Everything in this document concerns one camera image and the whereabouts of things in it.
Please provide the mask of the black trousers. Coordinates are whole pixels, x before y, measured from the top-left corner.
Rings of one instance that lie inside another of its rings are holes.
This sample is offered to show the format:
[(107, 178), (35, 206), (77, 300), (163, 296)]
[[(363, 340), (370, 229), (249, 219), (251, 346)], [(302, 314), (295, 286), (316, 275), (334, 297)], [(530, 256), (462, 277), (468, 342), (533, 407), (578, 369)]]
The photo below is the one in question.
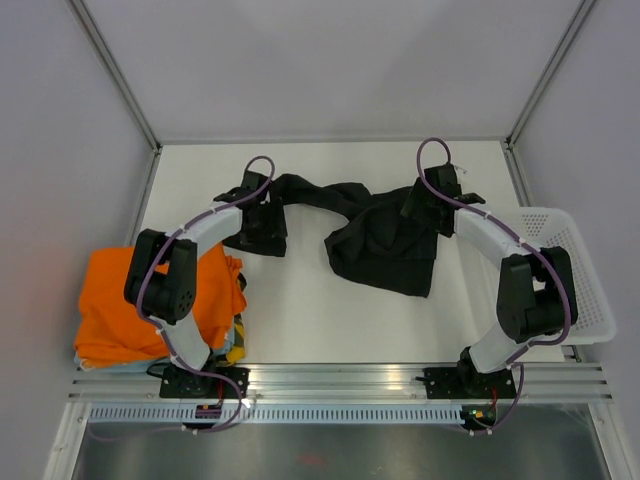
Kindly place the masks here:
[(339, 214), (346, 225), (324, 239), (329, 265), (339, 277), (366, 286), (426, 298), (431, 292), (438, 234), (400, 211), (409, 187), (372, 194), (362, 183), (317, 186), (295, 174), (270, 184), (280, 201), (280, 237), (275, 240), (225, 239), (243, 252), (282, 258), (287, 250), (285, 207), (306, 205)]

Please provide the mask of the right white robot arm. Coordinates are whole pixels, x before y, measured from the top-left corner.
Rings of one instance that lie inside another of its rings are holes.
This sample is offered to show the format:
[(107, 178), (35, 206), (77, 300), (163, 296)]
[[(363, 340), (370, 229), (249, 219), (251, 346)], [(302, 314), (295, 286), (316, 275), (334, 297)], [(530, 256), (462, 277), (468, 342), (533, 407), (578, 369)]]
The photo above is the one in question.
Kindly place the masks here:
[(578, 318), (569, 253), (531, 242), (482, 207), (475, 193), (464, 194), (450, 164), (419, 172), (402, 215), (420, 220), (442, 236), (469, 242), (499, 272), (496, 323), (466, 348), (456, 370), (457, 387), (480, 395), (492, 373), (514, 363), (530, 347), (557, 345)]

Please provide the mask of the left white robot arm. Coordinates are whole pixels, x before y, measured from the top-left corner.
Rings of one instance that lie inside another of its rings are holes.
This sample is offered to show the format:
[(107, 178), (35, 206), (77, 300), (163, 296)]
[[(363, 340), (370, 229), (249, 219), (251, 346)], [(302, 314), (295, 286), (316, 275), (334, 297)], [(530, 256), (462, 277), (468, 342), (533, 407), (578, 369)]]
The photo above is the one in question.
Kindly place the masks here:
[(241, 231), (243, 210), (264, 199), (274, 174), (249, 169), (231, 200), (212, 202), (169, 234), (152, 229), (139, 233), (127, 273), (124, 298), (153, 325), (169, 350), (170, 362), (184, 370), (183, 386), (197, 397), (210, 395), (218, 374), (211, 348), (203, 339), (193, 309), (199, 259)]

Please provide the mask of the white perforated plastic basket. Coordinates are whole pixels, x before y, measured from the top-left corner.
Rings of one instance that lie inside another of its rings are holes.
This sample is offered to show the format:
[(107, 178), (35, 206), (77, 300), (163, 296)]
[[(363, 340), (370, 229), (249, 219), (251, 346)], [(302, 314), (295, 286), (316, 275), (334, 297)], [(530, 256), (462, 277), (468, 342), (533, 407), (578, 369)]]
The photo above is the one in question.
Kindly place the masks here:
[(556, 208), (501, 209), (496, 216), (530, 243), (562, 247), (571, 258), (577, 321), (564, 345), (593, 345), (611, 341), (617, 332), (614, 316), (582, 236), (565, 211)]

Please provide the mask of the yellow black patterned garment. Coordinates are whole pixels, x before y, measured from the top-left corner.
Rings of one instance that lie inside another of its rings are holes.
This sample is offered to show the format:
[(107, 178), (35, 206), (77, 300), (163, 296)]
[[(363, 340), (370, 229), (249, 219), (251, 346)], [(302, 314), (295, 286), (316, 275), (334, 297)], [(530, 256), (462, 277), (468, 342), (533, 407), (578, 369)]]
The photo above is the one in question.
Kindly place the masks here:
[(243, 309), (240, 313), (236, 314), (233, 318), (232, 329), (230, 334), (233, 336), (231, 346), (224, 355), (224, 362), (226, 365), (235, 365), (240, 360), (246, 357), (246, 331), (243, 322), (242, 314), (247, 307), (247, 301), (244, 296), (244, 291), (247, 286), (246, 279), (242, 273), (239, 273), (236, 279), (236, 284), (241, 293), (241, 300), (243, 301)]

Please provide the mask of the orange folded garment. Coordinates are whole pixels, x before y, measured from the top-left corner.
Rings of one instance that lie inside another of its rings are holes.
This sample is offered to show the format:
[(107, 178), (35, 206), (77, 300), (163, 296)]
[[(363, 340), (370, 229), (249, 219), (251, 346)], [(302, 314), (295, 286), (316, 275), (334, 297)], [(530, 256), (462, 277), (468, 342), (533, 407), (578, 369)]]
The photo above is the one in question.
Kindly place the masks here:
[[(81, 322), (75, 355), (106, 366), (167, 357), (169, 350), (154, 327), (139, 318), (124, 299), (133, 256), (131, 247), (107, 248), (90, 256), (78, 300)], [(218, 245), (198, 261), (193, 309), (203, 339), (214, 349), (231, 345), (233, 318), (243, 309), (236, 279), (243, 263)]]

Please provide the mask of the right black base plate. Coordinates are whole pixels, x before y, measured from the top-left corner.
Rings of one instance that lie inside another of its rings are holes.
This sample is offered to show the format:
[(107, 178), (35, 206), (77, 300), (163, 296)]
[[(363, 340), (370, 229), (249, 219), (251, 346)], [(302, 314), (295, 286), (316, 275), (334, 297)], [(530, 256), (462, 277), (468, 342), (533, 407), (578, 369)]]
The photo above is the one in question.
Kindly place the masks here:
[(417, 377), (430, 400), (514, 399), (516, 385), (508, 370), (494, 373), (463, 373), (457, 367), (428, 367)]

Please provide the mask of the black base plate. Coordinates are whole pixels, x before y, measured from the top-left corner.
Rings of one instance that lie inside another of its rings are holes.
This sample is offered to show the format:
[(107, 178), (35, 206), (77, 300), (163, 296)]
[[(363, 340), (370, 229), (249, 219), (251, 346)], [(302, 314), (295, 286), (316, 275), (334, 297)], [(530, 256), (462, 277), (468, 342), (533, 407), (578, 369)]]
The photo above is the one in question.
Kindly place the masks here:
[(516, 385), (508, 370), (494, 373), (463, 373), (457, 367), (428, 367), (417, 377), (430, 400), (514, 399)]
[[(219, 367), (215, 373), (234, 381), (238, 385), (242, 397), (246, 396), (249, 385), (249, 369)], [(237, 392), (228, 382), (217, 378), (195, 375), (172, 364), (167, 366), (162, 373), (159, 396), (168, 399), (219, 400), (222, 398), (226, 400), (238, 398)]]

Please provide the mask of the left aluminium frame post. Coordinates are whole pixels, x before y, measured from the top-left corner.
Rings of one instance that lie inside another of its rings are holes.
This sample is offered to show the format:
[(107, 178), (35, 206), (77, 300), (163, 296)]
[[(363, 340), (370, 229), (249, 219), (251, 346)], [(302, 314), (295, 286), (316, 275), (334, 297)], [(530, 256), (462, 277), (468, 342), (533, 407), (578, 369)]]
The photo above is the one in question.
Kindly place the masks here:
[(114, 54), (112, 53), (86, 2), (82, 0), (69, 0), (66, 1), (66, 4), (78, 21), (94, 53), (97, 55), (111, 83), (124, 102), (129, 115), (145, 142), (154, 153), (159, 152), (161, 149), (161, 142), (154, 133), (150, 122), (144, 114), (140, 103), (131, 89), (122, 69), (118, 65)]

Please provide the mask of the aluminium frame post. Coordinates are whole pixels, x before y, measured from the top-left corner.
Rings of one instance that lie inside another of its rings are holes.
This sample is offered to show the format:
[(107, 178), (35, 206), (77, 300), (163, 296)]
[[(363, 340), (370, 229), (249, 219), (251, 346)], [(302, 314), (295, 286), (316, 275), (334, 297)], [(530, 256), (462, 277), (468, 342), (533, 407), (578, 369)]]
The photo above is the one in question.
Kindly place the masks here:
[(535, 113), (539, 103), (543, 99), (548, 88), (551, 86), (555, 76), (564, 64), (564, 61), (568, 57), (573, 45), (577, 41), (584, 26), (598, 4), (598, 0), (581, 0), (578, 3), (569, 22), (564, 28), (560, 39), (555, 45), (540, 76), (538, 77), (534, 88), (517, 116), (510, 133), (505, 138), (505, 147), (507, 151), (513, 152), (515, 150), (516, 144), (524, 133), (531, 117)]
[(66, 1), (66, 4), (78, 21), (94, 53), (97, 55), (111, 83), (124, 102), (129, 115), (145, 142), (154, 153), (159, 152), (161, 149), (161, 142), (154, 133), (150, 122), (144, 114), (140, 103), (131, 89), (122, 69), (118, 65), (114, 54), (112, 53), (86, 2), (82, 0), (69, 0)]

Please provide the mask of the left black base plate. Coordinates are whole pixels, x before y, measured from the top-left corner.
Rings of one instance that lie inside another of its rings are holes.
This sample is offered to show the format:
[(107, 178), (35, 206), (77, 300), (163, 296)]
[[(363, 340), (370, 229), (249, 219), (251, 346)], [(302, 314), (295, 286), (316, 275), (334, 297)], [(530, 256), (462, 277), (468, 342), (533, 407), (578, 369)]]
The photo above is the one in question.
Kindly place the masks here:
[[(234, 381), (238, 385), (242, 397), (246, 396), (249, 385), (249, 369), (219, 367), (215, 373)], [(159, 396), (168, 399), (219, 400), (222, 398), (226, 400), (238, 398), (237, 392), (228, 382), (217, 378), (195, 375), (172, 364), (167, 366), (162, 373)]]

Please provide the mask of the right aluminium frame post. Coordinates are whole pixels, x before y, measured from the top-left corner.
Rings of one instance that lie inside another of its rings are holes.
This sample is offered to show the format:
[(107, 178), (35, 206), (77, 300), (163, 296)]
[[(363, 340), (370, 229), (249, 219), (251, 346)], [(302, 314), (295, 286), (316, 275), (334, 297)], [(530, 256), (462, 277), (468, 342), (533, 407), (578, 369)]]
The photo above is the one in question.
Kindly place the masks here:
[(564, 64), (564, 61), (568, 57), (573, 45), (577, 41), (584, 26), (598, 4), (598, 0), (581, 0), (578, 3), (569, 22), (564, 28), (560, 39), (555, 45), (540, 76), (538, 77), (534, 88), (517, 116), (510, 133), (505, 138), (505, 147), (507, 151), (513, 152), (515, 150), (516, 144), (524, 133), (531, 117), (535, 113), (539, 103), (543, 99), (548, 88), (551, 86), (555, 76)]

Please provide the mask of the aluminium rail beam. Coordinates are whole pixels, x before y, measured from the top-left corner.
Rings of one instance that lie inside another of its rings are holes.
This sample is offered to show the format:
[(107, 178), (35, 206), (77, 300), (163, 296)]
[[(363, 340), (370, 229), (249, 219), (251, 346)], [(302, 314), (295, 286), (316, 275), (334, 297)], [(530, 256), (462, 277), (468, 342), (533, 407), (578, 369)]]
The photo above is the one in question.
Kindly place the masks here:
[[(266, 404), (471, 403), (451, 394), (435, 398), (420, 380), (420, 364), (248, 364), (246, 394)], [(161, 381), (145, 374), (77, 371), (68, 401), (151, 402)], [(596, 363), (528, 363), (521, 403), (610, 403), (613, 395)]]

